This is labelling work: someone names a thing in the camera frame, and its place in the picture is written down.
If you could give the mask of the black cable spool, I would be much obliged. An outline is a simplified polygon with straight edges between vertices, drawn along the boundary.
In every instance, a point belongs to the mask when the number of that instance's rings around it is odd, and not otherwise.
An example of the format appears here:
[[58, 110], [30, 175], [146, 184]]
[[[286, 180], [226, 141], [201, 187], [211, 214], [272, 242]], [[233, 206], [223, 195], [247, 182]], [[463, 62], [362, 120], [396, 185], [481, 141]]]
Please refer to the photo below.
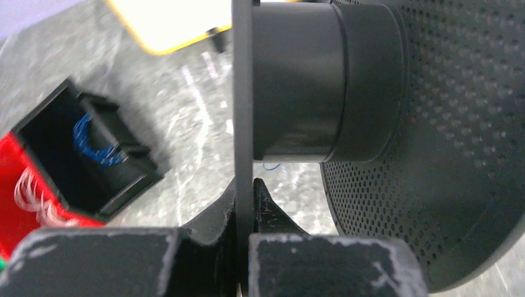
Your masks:
[[428, 289], [524, 234], [523, 1], [233, 1], [240, 269], [253, 164], [321, 165], [345, 239], [405, 241]]

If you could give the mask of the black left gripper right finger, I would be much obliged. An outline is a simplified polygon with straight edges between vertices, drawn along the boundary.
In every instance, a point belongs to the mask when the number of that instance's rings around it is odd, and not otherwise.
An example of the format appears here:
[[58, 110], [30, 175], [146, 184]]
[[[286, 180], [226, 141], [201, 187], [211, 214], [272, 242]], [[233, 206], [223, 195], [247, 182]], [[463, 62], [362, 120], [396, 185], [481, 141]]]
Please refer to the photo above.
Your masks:
[[310, 235], [255, 179], [249, 296], [426, 296], [414, 254], [396, 238]]

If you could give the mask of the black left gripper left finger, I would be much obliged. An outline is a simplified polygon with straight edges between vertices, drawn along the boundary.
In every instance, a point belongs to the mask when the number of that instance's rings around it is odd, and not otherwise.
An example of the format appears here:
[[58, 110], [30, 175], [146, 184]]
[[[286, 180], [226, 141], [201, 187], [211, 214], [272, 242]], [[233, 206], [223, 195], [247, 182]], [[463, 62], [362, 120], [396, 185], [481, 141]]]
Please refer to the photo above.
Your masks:
[[181, 227], [47, 228], [1, 273], [2, 296], [235, 296], [235, 186]]

